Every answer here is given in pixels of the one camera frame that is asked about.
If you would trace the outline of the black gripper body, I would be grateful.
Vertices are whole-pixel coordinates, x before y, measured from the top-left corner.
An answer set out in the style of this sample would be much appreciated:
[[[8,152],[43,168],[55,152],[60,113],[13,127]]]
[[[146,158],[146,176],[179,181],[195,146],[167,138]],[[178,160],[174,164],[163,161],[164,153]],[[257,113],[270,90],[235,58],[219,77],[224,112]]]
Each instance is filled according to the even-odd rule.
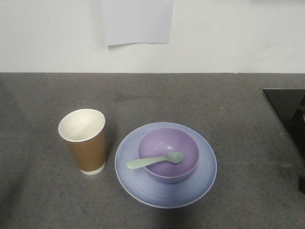
[[[298,190],[300,192],[305,192],[305,176],[304,176],[304,174],[301,174],[298,177]]]

